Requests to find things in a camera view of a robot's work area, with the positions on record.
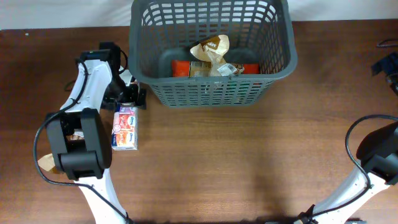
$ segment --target small carton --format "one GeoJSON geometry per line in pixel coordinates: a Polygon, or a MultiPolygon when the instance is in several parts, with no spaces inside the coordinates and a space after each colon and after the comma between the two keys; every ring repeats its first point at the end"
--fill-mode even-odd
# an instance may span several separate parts
{"type": "Polygon", "coordinates": [[[116,151],[138,150],[138,110],[118,105],[113,117],[112,148],[116,151]]]}

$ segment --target white wall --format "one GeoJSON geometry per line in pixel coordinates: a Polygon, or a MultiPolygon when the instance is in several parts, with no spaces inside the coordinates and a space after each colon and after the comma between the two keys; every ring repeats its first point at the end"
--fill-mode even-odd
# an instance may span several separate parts
{"type": "MultiPolygon", "coordinates": [[[[0,29],[128,26],[132,1],[0,0],[0,29]]],[[[295,21],[398,19],[398,0],[288,2],[295,21]]]]}

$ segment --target label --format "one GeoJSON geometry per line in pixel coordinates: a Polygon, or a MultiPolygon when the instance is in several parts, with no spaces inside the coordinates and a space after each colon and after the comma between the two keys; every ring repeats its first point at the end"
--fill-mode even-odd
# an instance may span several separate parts
{"type": "Polygon", "coordinates": [[[189,77],[208,77],[211,70],[211,62],[191,62],[189,77]]]}
{"type": "Polygon", "coordinates": [[[134,107],[120,107],[119,114],[131,114],[133,116],[136,115],[137,108],[134,107]]]}
{"type": "Polygon", "coordinates": [[[237,72],[238,69],[235,66],[231,65],[230,63],[226,63],[225,65],[223,65],[219,69],[217,69],[217,71],[219,71],[219,73],[222,76],[228,76],[228,75],[232,75],[235,72],[237,72]]]}
{"type": "Polygon", "coordinates": [[[218,36],[216,36],[216,37],[210,38],[200,44],[203,47],[203,50],[205,49],[205,46],[207,46],[213,50],[217,50],[218,46],[220,45],[220,41],[221,41],[221,39],[218,36]]]}
{"type": "Polygon", "coordinates": [[[134,116],[130,116],[127,119],[127,124],[130,125],[130,127],[135,127],[136,126],[135,117],[134,116]]]}
{"type": "Polygon", "coordinates": [[[75,132],[73,133],[73,135],[79,136],[82,139],[85,138],[85,135],[83,134],[83,130],[81,130],[81,129],[75,129],[75,132]]]}

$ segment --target brown wooden surface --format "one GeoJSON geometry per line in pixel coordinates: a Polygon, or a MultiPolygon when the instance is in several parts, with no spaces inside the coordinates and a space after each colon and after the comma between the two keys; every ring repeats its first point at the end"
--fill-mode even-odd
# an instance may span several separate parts
{"type": "MultiPolygon", "coordinates": [[[[254,106],[172,110],[150,91],[148,110],[139,113],[139,152],[114,153],[121,204],[138,220],[204,222],[297,215],[321,201],[353,168],[344,149],[350,124],[397,114],[397,96],[369,70],[394,50],[375,45],[397,37],[397,23],[295,22],[298,67],[254,106]]],[[[79,189],[40,179],[32,142],[45,115],[67,99],[63,86],[77,75],[73,59],[102,40],[128,50],[128,32],[0,31],[0,223],[94,223],[79,189]]],[[[352,149],[387,123],[362,124],[352,149]]],[[[50,148],[45,133],[40,139],[43,156],[50,148]]],[[[398,187],[355,216],[397,223],[398,187]]]]}

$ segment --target black mechanical part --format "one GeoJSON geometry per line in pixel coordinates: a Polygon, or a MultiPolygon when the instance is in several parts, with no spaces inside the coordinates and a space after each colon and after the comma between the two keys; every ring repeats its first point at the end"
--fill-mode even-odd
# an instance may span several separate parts
{"type": "Polygon", "coordinates": [[[128,212],[126,212],[126,219],[125,219],[125,221],[126,221],[126,224],[136,224],[136,223],[129,217],[128,212]]]}
{"type": "Polygon", "coordinates": [[[63,113],[46,128],[55,166],[70,180],[92,176],[100,179],[111,166],[111,143],[96,109],[63,113]],[[84,140],[67,139],[75,129],[83,130],[84,140]]]}
{"type": "Polygon", "coordinates": [[[398,122],[368,134],[356,157],[366,172],[383,178],[388,185],[398,183],[398,122]]]}
{"type": "Polygon", "coordinates": [[[318,224],[317,221],[312,220],[312,215],[313,215],[313,209],[315,208],[315,205],[312,205],[306,212],[302,212],[298,215],[298,219],[300,220],[301,223],[303,224],[318,224]]]}
{"type": "Polygon", "coordinates": [[[372,66],[372,75],[375,76],[384,71],[386,81],[392,91],[398,95],[398,53],[394,52],[372,66]]]}
{"type": "Polygon", "coordinates": [[[109,49],[110,56],[108,63],[112,71],[112,81],[109,84],[106,94],[120,102],[131,102],[131,91],[126,87],[124,81],[120,78],[119,69],[121,64],[121,49],[113,42],[102,42],[99,49],[109,49]]]}
{"type": "Polygon", "coordinates": [[[114,111],[117,104],[126,103],[139,109],[146,110],[147,90],[143,88],[140,89],[136,84],[130,85],[127,89],[127,92],[131,94],[128,101],[118,101],[117,99],[105,95],[101,104],[101,109],[114,111]]]}
{"type": "Polygon", "coordinates": [[[126,53],[123,50],[121,50],[121,52],[124,55],[124,59],[126,60],[126,64],[125,64],[124,68],[121,71],[119,71],[119,74],[122,74],[124,71],[126,71],[126,69],[129,68],[129,57],[126,55],[126,53]]]}

